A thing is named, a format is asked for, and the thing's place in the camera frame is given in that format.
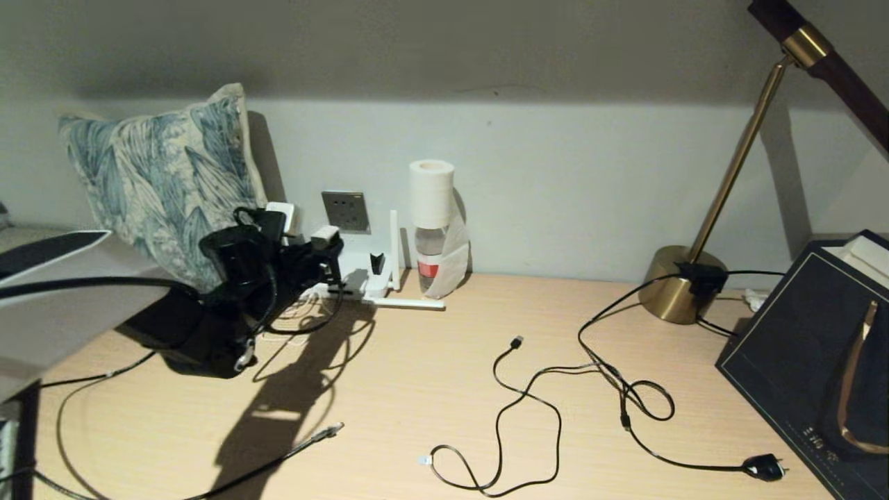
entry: black cable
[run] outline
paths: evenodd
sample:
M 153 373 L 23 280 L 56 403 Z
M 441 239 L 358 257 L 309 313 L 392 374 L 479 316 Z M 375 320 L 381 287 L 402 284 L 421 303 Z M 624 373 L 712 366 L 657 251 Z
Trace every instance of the black cable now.
M 763 275 L 763 276 L 785 276 L 785 273 L 777 271 L 777 270 L 729 270 L 725 274 L 730 275 L 730 276 L 731 275 L 739 275 L 739 274 L 757 274 L 757 275 Z M 698 323 L 698 325 L 701 325 L 702 327 L 705 327 L 711 331 L 716 330 L 715 332 L 713 332 L 716 334 L 722 334 L 722 335 L 729 336 L 729 337 L 738 336 L 738 334 L 736 334 L 732 330 L 729 330 L 728 328 L 721 327 L 720 325 L 717 325 L 716 323 L 707 321 L 707 319 L 704 318 L 700 313 L 698 313 L 697 319 L 695 320 L 695 322 Z
M 742 270 L 742 271 L 729 271 L 729 274 L 754 274 L 754 273 L 760 273 L 760 272 L 762 272 L 762 271 Z M 761 480 L 779 479 L 780 477 L 773 478 L 771 476 L 764 478 L 763 476 L 765 476 L 765 472 L 760 473 L 760 472 L 757 472 L 756 468 L 751 469 L 751 467 L 749 466 L 750 462 L 753 460 L 758 460 L 761 457 L 751 457 L 747 461 L 745 461 L 743 465 L 740 465 L 740 466 L 698 465 L 698 464 L 686 464 L 683 462 L 671 460 L 671 459 L 669 459 L 665 456 L 661 456 L 660 454 L 651 450 L 649 447 L 647 447 L 642 442 L 642 440 L 636 435 L 636 432 L 633 430 L 632 423 L 631 423 L 630 417 L 629 417 L 629 412 L 627 411 L 627 401 L 629 400 L 630 402 L 632 402 L 644 415 L 648 416 L 649 418 L 652 418 L 653 420 L 657 420 L 660 422 L 665 422 L 665 421 L 668 421 L 669 419 L 673 418 L 673 415 L 676 413 L 676 403 L 674 402 L 672 396 L 670 396 L 669 392 L 662 385 L 652 382 L 652 381 L 649 381 L 649 380 L 638 380 L 638 381 L 635 381 L 632 383 L 627 382 L 627 380 L 623 378 L 623 376 L 621 375 L 621 372 L 618 371 L 617 368 L 606 363 L 605 360 L 601 356 L 596 354 L 585 342 L 583 342 L 583 332 L 588 327 L 590 327 L 591 325 L 596 323 L 598 320 L 600 320 L 609 310 L 614 309 L 621 302 L 630 298 L 630 296 L 637 294 L 640 290 L 643 290 L 643 289 L 653 285 L 654 283 L 661 281 L 662 279 L 676 278 L 678 276 L 681 276 L 681 275 L 670 274 L 670 275 L 666 275 L 666 276 L 661 276 L 659 278 L 655 278 L 655 279 L 646 281 L 642 285 L 639 285 L 639 286 L 633 288 L 632 290 L 627 292 L 625 295 L 623 295 L 621 298 L 612 302 L 607 307 L 605 307 L 600 312 L 598 312 L 596 314 L 596 316 L 594 316 L 592 319 L 590 319 L 589 321 L 584 323 L 583 326 L 580 328 L 580 330 L 578 330 L 578 332 L 577 332 L 577 341 L 581 345 L 581 348 L 589 355 L 590 359 L 592 359 L 593 363 L 600 368 L 599 374 L 606 381 L 608 381 L 608 383 L 610 385 L 612 385 L 613 387 L 615 387 L 618 390 L 618 393 L 620 394 L 621 425 L 623 426 L 625 431 L 629 432 L 629 434 L 630 434 L 630 436 L 632 436 L 633 440 L 646 453 L 657 458 L 658 460 L 661 460 L 662 462 L 665 462 L 670 465 L 675 465 L 677 467 L 683 467 L 685 469 L 695 469 L 695 470 L 699 470 L 699 471 L 714 471 L 714 472 L 746 472 L 747 474 L 749 474 L 753 477 L 757 477 L 758 479 L 761 479 Z M 669 411 L 666 415 L 655 415 L 648 409 L 648 406 L 645 404 L 645 401 L 639 396 L 639 394 L 636 390 L 637 387 L 641 387 L 641 386 L 648 387 L 650 389 L 654 389 L 667 401 L 667 404 L 669 406 Z
M 68 379 L 68 380 L 59 380 L 57 382 L 44 383 L 40 386 L 40 389 L 49 389 L 50 387 L 56 387 L 59 385 L 68 385 L 70 383 L 92 382 L 95 380 L 102 380 L 102 379 L 106 379 L 106 378 L 115 377 L 118 375 L 123 375 L 126 372 L 140 366 L 142 363 L 145 363 L 149 359 L 153 358 L 155 356 L 155 354 L 157 354 L 157 352 L 151 351 L 147 355 L 145 355 L 143 358 L 139 359 L 138 361 L 131 364 L 130 366 L 118 368 L 117 370 L 110 371 L 104 375 L 85 376 L 83 378 L 72 378 L 72 379 Z
M 312 325 L 311 327 L 298 328 L 296 330 L 282 330 L 280 328 L 275 328 L 271 325 L 268 325 L 266 327 L 266 332 L 270 333 L 270 334 L 274 334 L 274 335 L 308 335 L 313 332 L 316 332 L 316 331 L 320 330 L 321 328 L 324 328 L 328 324 L 330 324 L 330 322 L 333 321 L 333 319 L 335 319 L 337 317 L 337 315 L 340 313 L 340 308 L 342 307 L 342 297 L 344 294 L 345 294 L 345 291 L 342 289 L 342 286 L 340 286 L 340 290 L 336 294 L 336 302 L 333 305 L 333 310 L 331 311 L 330 316 L 317 322 L 315 325 Z
M 75 394 L 77 394 L 78 392 L 83 391 L 83 390 L 85 390 L 85 389 L 87 389 L 87 388 L 89 388 L 89 387 L 92 387 L 93 385 L 97 385 L 97 384 L 99 384 L 99 383 L 103 383 L 103 382 L 105 382 L 105 381 L 107 381 L 107 380 L 110 380 L 111 378 L 114 378 L 114 377 L 116 377 L 116 376 L 118 376 L 118 375 L 122 375 L 122 374 L 124 374 L 124 373 L 126 373 L 126 372 L 128 372 L 128 371 L 130 371 L 130 370 L 132 370 L 132 369 L 134 369 L 134 368 L 136 368 L 137 366 L 141 365 L 142 363 L 144 363 L 145 361 L 147 361 L 148 359 L 150 359 L 152 356 L 154 356 L 154 354 L 155 354 L 155 353 L 152 351 L 151 353 L 149 353 L 148 356 L 146 356 L 145 358 L 140 359 L 140 360 L 137 361 L 136 363 L 134 363 L 134 364 L 132 364 L 132 365 L 126 367 L 126 368 L 121 368 L 121 369 L 119 369 L 119 370 L 115 370 L 114 372 L 110 372 L 108 375 L 97 375 L 98 378 L 97 378 L 97 377 L 85 377 L 84 379 L 78 379 L 78 380 L 76 380 L 76 381 L 59 381 L 59 382 L 57 382 L 57 383 L 47 384 L 47 385 L 49 385 L 49 386 L 52 386 L 52 385 L 61 385 L 61 384 L 63 384 L 63 383 L 84 382 L 84 381 L 86 381 L 86 380 L 88 380 L 88 379 L 92 379 L 92 383 L 89 383 L 89 384 L 87 384 L 87 385 L 85 385 L 85 386 L 83 386 L 83 387 L 79 387 L 79 388 L 77 388 L 75 391 L 72 391 L 68 396 L 66 396 L 66 398 L 62 401 L 62 406 L 60 407 L 60 414 L 58 415 L 57 422 L 58 422 L 58 423 L 61 422 L 61 419 L 62 419 L 62 413 L 61 413 L 61 412 L 62 412 L 62 410 L 64 410 L 64 407 L 65 407 L 65 405 L 68 403 L 68 401 L 70 400 L 70 398 L 73 397 Z M 289 458 L 293 457 L 294 455 L 300 453 L 300 451 L 302 451 L 302 450 L 304 450 L 304 449 L 310 447 L 311 445 L 317 443 L 318 441 L 323 440 L 323 439 L 325 439 L 325 438 L 331 438 L 331 437 L 333 437 L 334 435 L 336 435 L 336 432 L 337 432 L 339 429 L 341 429 L 341 428 L 342 428 L 342 424 L 341 424 L 341 423 L 339 423 L 339 424 L 337 424 L 337 425 L 333 425 L 333 426 L 331 426 L 331 427 L 328 427 L 328 428 L 326 428 L 326 429 L 324 429 L 324 430 L 322 430 L 322 431 L 316 433 L 316 434 L 313 435 L 310 439 L 301 442 L 299 445 L 295 446 L 294 448 L 292 448 L 290 451 L 288 451 L 288 452 L 285 453 L 284 455 L 281 455 L 281 456 L 279 456 L 279 457 L 277 457 L 277 458 L 275 458 L 275 459 L 273 459 L 273 460 L 271 460 L 271 461 L 269 461 L 269 462 L 267 462 L 267 463 L 265 463 L 265 464 L 263 464 L 263 465 L 261 465 L 261 466 L 255 468 L 255 469 L 253 469 L 253 470 L 251 470 L 251 471 L 248 471 L 248 472 L 246 472 L 246 473 L 244 473 L 244 474 L 242 474 L 242 475 L 240 475 L 240 476 L 234 478 L 233 480 L 231 480 L 231 481 L 229 481 L 229 482 L 227 482 L 227 483 L 225 483 L 225 484 L 219 486 L 218 488 L 214 488 L 214 489 L 212 489 L 212 490 L 210 490 L 210 491 L 208 491 L 208 492 L 206 492 L 206 493 L 202 493 L 202 494 L 200 494 L 200 495 L 190 496 L 189 498 L 186 498 L 185 500 L 204 500 L 204 499 L 206 499 L 206 498 L 210 498 L 210 497 L 212 497 L 212 496 L 217 496 L 218 494 L 220 494 L 220 493 L 222 493 L 222 492 L 224 492 L 224 491 L 228 491 L 229 489 L 232 489 L 232 488 L 234 488 L 235 486 L 244 483 L 245 481 L 248 481 L 248 480 L 250 480 L 250 479 L 252 479 L 252 478 L 254 478 L 254 477 L 256 477 L 256 476 L 258 476 L 258 475 L 260 475 L 260 474 L 262 474 L 262 473 L 264 473 L 264 472 L 267 472 L 267 471 L 269 471 L 269 470 L 271 470 L 271 469 L 276 468 L 278 465 L 282 464 L 282 463 L 283 463 L 284 461 L 286 461 L 287 459 L 289 459 Z M 46 477 L 46 476 L 43 475 L 39 470 L 37 470 L 37 469 L 35 469 L 35 468 L 33 468 L 33 467 L 30 467 L 30 468 L 27 468 L 27 469 L 23 469 L 23 470 L 21 470 L 20 472 L 16 472 L 16 474 L 19 474 L 19 475 L 24 475 L 24 474 L 27 474 L 27 473 L 33 473 L 35 478 L 37 478 L 38 480 L 41 480 L 44 484 L 46 484 L 46 485 L 49 486 L 50 488 L 56 490 L 57 492 L 61 493 L 62 495 L 68 496 L 68 497 L 70 497 L 70 498 L 74 498 L 74 499 L 76 499 L 76 500 L 96 500 L 96 499 L 91 498 L 91 497 L 89 497 L 89 496 L 81 495 L 81 494 L 79 494 L 79 493 L 77 493 L 77 492 L 75 492 L 75 491 L 73 491 L 73 490 L 71 490 L 71 489 L 68 489 L 68 488 L 64 487 L 64 486 L 61 486 L 61 484 L 59 484 L 59 483 L 57 483 L 56 481 L 51 480 L 50 478 Z
M 582 370 L 583 368 L 593 367 L 595 365 L 594 363 L 588 363 L 586 365 L 580 365 L 577 367 L 547 367 L 547 368 L 543 368 L 542 370 L 539 370 L 537 373 L 535 373 L 533 377 L 531 377 L 531 380 L 528 381 L 528 384 L 523 391 L 519 390 L 518 388 L 513 387 L 513 386 L 503 382 L 500 379 L 500 377 L 497 375 L 497 366 L 512 351 L 517 349 L 518 346 L 521 345 L 521 342 L 522 342 L 521 337 L 517 337 L 516 340 L 514 340 L 513 343 L 510 345 L 509 349 L 507 351 L 504 351 L 500 356 L 497 357 L 497 359 L 494 361 L 493 367 L 492 367 L 494 380 L 496 380 L 497 383 L 501 387 L 503 387 L 509 391 L 513 391 L 519 395 L 518 398 L 514 399 L 512 402 L 508 403 L 505 407 L 501 408 L 501 410 L 499 412 L 497 412 L 497 417 L 494 420 L 494 434 L 497 438 L 497 472 L 494 474 L 494 477 L 491 480 L 489 480 L 485 484 L 480 484 L 478 482 L 478 479 L 476 478 L 475 473 L 472 471 L 472 467 L 469 465 L 469 461 L 467 461 L 466 457 L 463 456 L 463 454 L 460 452 L 460 450 L 458 450 L 457 448 L 454 448 L 450 445 L 438 445 L 438 446 L 432 448 L 432 450 L 429 452 L 429 459 L 430 459 L 429 466 L 432 469 L 432 472 L 436 475 L 436 477 L 438 477 L 443 483 L 453 486 L 455 488 L 477 491 L 477 492 L 481 493 L 482 495 L 487 496 L 489 498 L 498 498 L 500 496 L 508 495 L 509 493 L 512 493 L 512 492 L 514 492 L 518 489 L 521 489 L 521 488 L 526 488 L 526 487 L 529 487 L 532 485 L 540 485 L 540 484 L 549 483 L 552 480 L 554 480 L 556 478 L 556 476 L 558 476 L 559 458 L 560 458 L 559 444 L 562 439 L 562 414 L 559 413 L 558 408 L 556 408 L 552 403 L 549 403 L 545 399 L 539 398 L 539 397 L 531 394 L 531 388 L 534 386 L 534 382 L 536 382 L 539 377 L 541 377 L 542 375 L 545 375 L 545 374 L 555 373 L 555 374 L 563 374 L 563 375 L 583 375 L 583 374 L 595 373 L 598 370 L 597 369 L 584 370 L 584 371 L 579 371 L 579 372 L 573 371 L 573 370 Z M 557 426 L 557 431 L 556 431 L 556 468 L 553 471 L 552 475 L 550 475 L 548 478 L 546 478 L 544 480 L 526 481 L 526 482 L 516 485 L 512 488 L 503 490 L 499 493 L 488 493 L 486 490 L 489 488 L 492 488 L 497 483 L 497 481 L 500 479 L 500 476 L 503 472 L 503 441 L 502 441 L 501 433 L 500 433 L 501 417 L 503 417 L 503 414 L 506 413 L 507 410 L 509 410 L 510 408 L 519 404 L 525 398 L 534 399 L 535 401 L 540 402 L 541 404 L 543 404 L 546 407 L 553 410 L 553 412 L 556 414 L 556 419 L 558 421 L 558 426 Z M 436 464 L 435 464 L 435 455 L 437 452 L 439 452 L 443 449 L 453 452 L 461 460 L 461 462 L 463 462 L 463 466 L 466 468 L 466 471 L 469 473 L 469 477 L 472 479 L 472 485 L 465 485 L 465 484 L 455 483 L 451 480 L 447 480 L 441 475 L 440 472 L 438 472 L 438 469 L 436 468 Z
M 199 298 L 200 294 L 194 287 L 163 278 L 133 278 L 127 276 L 100 276 L 93 278 L 54 279 L 51 281 L 39 281 L 25 285 L 7 286 L 0 288 L 0 300 L 27 294 L 39 294 L 54 290 L 67 290 L 70 288 L 83 288 L 87 286 L 160 286 L 163 288 L 175 288 L 185 292 L 192 298 Z
M 268 300 L 268 307 L 266 307 L 265 312 L 262 313 L 262 317 L 256 322 L 255 325 L 253 325 L 253 328 L 250 330 L 249 337 L 251 339 L 256 335 L 259 335 L 263 328 L 271 327 L 272 314 L 275 312 L 275 306 L 277 305 L 277 273 L 275 272 L 275 268 L 270 263 L 266 264 L 266 275 L 268 276 L 268 284 L 271 287 L 271 297 Z
M 698 318 L 696 319 L 696 323 L 698 325 L 704 327 L 705 330 L 709 330 L 709 331 L 713 332 L 714 334 L 719 334 L 719 335 L 727 336 L 727 337 L 738 336 L 738 334 L 734 333 L 732 330 L 729 330 L 728 328 L 724 328 L 724 327 L 721 327 L 720 325 L 717 325 L 716 323 L 711 323 L 711 322 L 707 321 L 700 314 L 698 315 Z
M 727 271 L 725 274 L 728 274 L 728 275 L 730 275 L 730 276 L 731 276 L 731 275 L 735 275 L 735 274 L 761 274 L 761 275 L 763 275 L 763 276 L 785 276 L 787 273 L 786 273 L 786 272 L 780 272 L 780 271 L 778 271 L 778 270 L 748 270 L 748 269 L 743 269 L 743 270 L 730 270 L 730 271 Z
M 321 441 L 321 440 L 324 440 L 327 438 L 332 438 L 333 436 L 336 435 L 337 431 L 339 431 L 341 428 L 342 428 L 342 423 L 338 423 L 338 424 L 332 425 L 330 427 L 327 427 L 326 429 L 316 433 L 314 436 L 312 436 L 308 440 L 305 440 L 305 441 L 301 442 L 300 444 L 298 444 L 297 446 L 293 447 L 290 451 L 279 456 L 278 458 L 275 458 L 269 462 L 266 462 L 265 464 L 257 467 L 256 469 L 253 469 L 252 471 L 242 474 L 241 476 L 234 478 L 233 480 L 223 484 L 222 486 L 220 486 L 218 488 L 211 489 L 210 491 L 207 491 L 206 493 L 202 493 L 200 495 L 190 496 L 188 498 L 185 498 L 184 500 L 205 500 L 206 498 L 210 498 L 212 496 L 217 496 L 220 493 L 228 491 L 228 490 L 234 488 L 235 486 L 238 486 L 238 485 L 244 483 L 245 481 L 251 480 L 254 477 L 256 477 L 264 472 L 268 472 L 268 471 L 276 468 L 277 466 L 279 466 L 283 462 L 285 462 L 287 459 L 300 453 L 300 451 L 303 451 L 304 449 L 314 445 L 318 441 Z M 55 491 L 61 493 L 64 496 L 67 496 L 69 498 L 74 498 L 75 500 L 98 500 L 96 498 L 92 498 L 90 496 L 84 496 L 84 495 L 77 493 L 76 491 L 65 488 L 64 486 L 61 486 L 61 484 L 59 484 L 58 482 L 46 477 L 42 472 L 40 472 L 38 470 L 34 470 L 34 477 L 36 477 L 37 479 L 42 481 L 46 486 L 54 489 Z
M 34 472 L 33 465 L 29 466 L 29 467 L 22 467 L 21 469 L 14 471 L 13 473 L 9 474 L 8 476 L 3 476 L 2 478 L 0 478 L 0 484 L 3 484 L 8 480 L 14 480 L 15 478 L 17 478 L 19 476 L 25 476 L 25 475 L 31 474 L 33 472 Z

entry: wall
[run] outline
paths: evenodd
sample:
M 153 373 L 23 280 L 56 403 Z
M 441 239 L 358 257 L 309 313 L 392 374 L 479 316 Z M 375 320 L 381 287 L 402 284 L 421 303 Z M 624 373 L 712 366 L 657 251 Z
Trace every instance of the wall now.
M 37 25 L 5 26 L 0 60 L 0 117 L 15 124 L 0 199 L 16 222 L 92 223 L 56 108 L 155 113 L 242 81 L 302 230 L 324 222 L 321 190 L 362 190 L 373 234 L 348 242 L 385 246 L 407 164 L 439 157 L 458 167 L 477 270 L 638 280 L 657 247 L 693 239 L 779 56 L 728 1 L 147 4 L 4 7 Z M 867 29 L 889 9 L 855 5 L 797 2 L 889 101 L 889 44 Z M 889 208 L 861 196 L 885 168 L 829 90 L 792 71 L 708 249 L 782 269 L 811 232 L 888 231 L 862 218 Z

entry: brass lamp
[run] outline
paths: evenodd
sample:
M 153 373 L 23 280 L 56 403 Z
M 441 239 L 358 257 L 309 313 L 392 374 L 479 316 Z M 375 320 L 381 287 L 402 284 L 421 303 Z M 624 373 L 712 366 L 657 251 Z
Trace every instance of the brass lamp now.
M 692 293 L 694 278 L 682 273 L 680 267 L 687 267 L 685 264 L 702 264 L 726 269 L 719 259 L 704 252 L 704 246 L 789 65 L 795 65 L 830 85 L 877 144 L 889 152 L 889 111 L 839 56 L 830 42 L 786 0 L 754 0 L 748 11 L 781 43 L 785 55 L 775 63 L 765 80 L 753 116 L 741 135 L 725 178 L 694 243 L 691 247 L 664 246 L 654 254 L 648 268 L 645 281 L 671 274 L 683 274 L 662 279 L 639 292 L 639 301 L 649 312 L 671 323 L 694 323 L 716 298 L 717 291 L 702 294 L 696 290 Z

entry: desk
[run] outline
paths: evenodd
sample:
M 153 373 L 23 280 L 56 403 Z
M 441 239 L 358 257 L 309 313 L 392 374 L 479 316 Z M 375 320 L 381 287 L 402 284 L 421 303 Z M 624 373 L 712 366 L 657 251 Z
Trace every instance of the desk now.
M 415 281 L 407 278 L 402 296 L 417 296 Z M 260 364 L 233 380 L 176 375 L 155 357 L 69 402 L 60 427 L 65 453 L 104 496 L 176 499 L 203 493 L 215 481 L 221 484 L 280 455 L 294 439 L 342 421 L 346 426 L 335 438 L 217 498 L 481 498 L 441 483 L 418 464 L 418 457 L 437 444 L 451 444 L 480 480 L 490 479 L 497 459 L 493 418 L 514 397 L 493 380 L 494 358 L 514 336 L 523 335 L 521 349 L 501 365 L 502 376 L 522 386 L 541 367 L 588 362 L 576 342 L 577 328 L 630 288 L 475 275 L 447 298 L 445 312 L 344 306 L 303 346 L 260 343 Z M 748 316 L 744 304 L 731 300 L 718 301 L 709 314 L 729 327 Z M 634 429 L 652 449 L 697 464 L 734 465 L 748 456 L 774 453 L 790 471 L 781 481 L 765 483 L 742 473 L 663 464 L 621 428 L 617 393 L 599 375 L 546 375 L 534 393 L 563 414 L 561 471 L 554 482 L 508 498 L 830 498 L 714 368 L 724 338 L 697 326 L 659 321 L 641 307 L 604 319 L 590 333 L 593 348 L 624 376 L 661 383 L 675 398 L 677 415 L 666 423 L 630 410 Z M 353 358 L 340 371 L 335 366 L 347 347 Z M 144 352 L 121 335 L 107 333 L 45 380 L 101 373 Z M 268 378 L 253 381 L 263 376 Z M 335 384 L 324 391 L 330 379 Z M 86 493 L 66 469 L 54 436 L 56 410 L 69 391 L 51 389 L 42 396 L 38 463 L 51 478 Z M 550 475 L 556 437 L 550 410 L 523 403 L 503 417 L 502 436 L 502 488 L 493 491 Z M 468 481 L 447 452 L 436 465 L 445 477 Z M 62 496 L 38 484 L 36 498 Z

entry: water bottle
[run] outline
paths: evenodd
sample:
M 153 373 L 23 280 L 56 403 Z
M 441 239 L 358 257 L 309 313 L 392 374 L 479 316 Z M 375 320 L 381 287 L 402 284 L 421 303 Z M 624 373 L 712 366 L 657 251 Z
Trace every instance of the water bottle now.
M 413 234 L 417 247 L 417 269 L 420 271 L 420 290 L 426 293 L 438 273 L 438 265 L 442 261 L 442 250 L 445 249 L 445 230 L 424 230 L 417 228 Z

